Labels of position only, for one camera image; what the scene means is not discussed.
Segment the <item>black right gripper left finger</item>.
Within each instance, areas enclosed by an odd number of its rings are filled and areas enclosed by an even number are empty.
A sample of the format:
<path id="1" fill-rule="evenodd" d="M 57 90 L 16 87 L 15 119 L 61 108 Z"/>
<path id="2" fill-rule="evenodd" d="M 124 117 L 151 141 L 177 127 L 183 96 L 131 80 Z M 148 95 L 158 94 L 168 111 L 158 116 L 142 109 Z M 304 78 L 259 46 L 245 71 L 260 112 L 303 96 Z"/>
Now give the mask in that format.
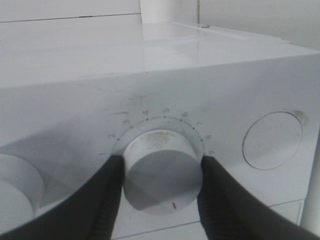
<path id="1" fill-rule="evenodd" d="M 48 212 L 3 233 L 2 240 L 109 240 L 119 210 L 125 164 L 111 155 L 74 194 Z"/>

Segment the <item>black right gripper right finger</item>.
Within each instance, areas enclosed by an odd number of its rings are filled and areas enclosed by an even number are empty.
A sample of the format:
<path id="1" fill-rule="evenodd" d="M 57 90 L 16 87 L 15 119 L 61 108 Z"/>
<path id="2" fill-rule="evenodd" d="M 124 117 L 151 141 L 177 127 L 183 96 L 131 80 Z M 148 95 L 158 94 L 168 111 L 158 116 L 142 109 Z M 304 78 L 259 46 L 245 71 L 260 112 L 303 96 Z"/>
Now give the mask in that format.
<path id="1" fill-rule="evenodd" d="M 201 159 L 197 196 L 200 223 L 209 240 L 318 240 L 242 187 L 212 156 Z"/>

